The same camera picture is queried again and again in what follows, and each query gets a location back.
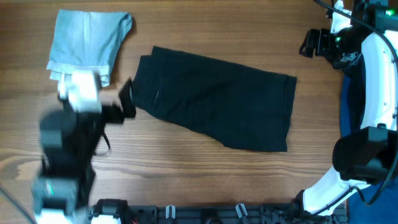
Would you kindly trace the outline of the black shorts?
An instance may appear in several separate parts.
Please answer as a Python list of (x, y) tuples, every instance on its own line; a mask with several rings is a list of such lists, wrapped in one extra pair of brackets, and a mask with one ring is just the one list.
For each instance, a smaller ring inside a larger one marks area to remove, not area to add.
[(132, 81), (135, 104), (226, 147), (285, 152), (297, 79), (154, 47)]

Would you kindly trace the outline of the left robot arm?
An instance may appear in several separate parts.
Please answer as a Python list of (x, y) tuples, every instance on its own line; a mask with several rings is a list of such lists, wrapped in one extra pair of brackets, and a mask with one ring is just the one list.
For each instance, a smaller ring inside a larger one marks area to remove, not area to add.
[(120, 103), (104, 105), (97, 80), (60, 82), (63, 107), (40, 120), (42, 167), (32, 183), (37, 223), (138, 223), (126, 200), (101, 199), (89, 205), (95, 171), (91, 160), (107, 124), (134, 118), (132, 81), (119, 92)]

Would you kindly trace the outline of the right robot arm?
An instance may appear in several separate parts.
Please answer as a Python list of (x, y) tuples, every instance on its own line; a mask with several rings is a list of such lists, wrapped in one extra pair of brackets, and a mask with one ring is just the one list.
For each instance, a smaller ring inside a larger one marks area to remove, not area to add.
[(397, 9), (387, 1), (320, 5), (331, 27), (309, 30), (299, 52), (325, 57), (336, 70), (361, 68), (364, 105), (336, 142), (330, 169), (283, 213), (291, 223), (329, 222), (341, 203), (375, 185), (374, 195), (362, 199), (370, 206), (397, 175)]

